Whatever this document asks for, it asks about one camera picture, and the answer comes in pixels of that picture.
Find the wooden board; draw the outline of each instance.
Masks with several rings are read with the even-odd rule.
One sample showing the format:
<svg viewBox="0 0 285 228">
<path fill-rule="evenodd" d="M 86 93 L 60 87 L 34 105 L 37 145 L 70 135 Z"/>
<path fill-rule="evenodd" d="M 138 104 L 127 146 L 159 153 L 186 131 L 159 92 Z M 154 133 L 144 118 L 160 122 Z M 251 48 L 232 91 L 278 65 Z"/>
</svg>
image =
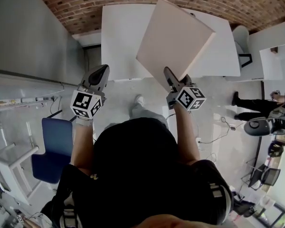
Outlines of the wooden board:
<svg viewBox="0 0 285 228">
<path fill-rule="evenodd" d="M 215 36 L 215 32 L 178 6 L 158 0 L 136 59 L 169 92 L 163 74 L 169 67 L 182 80 Z"/>
</svg>

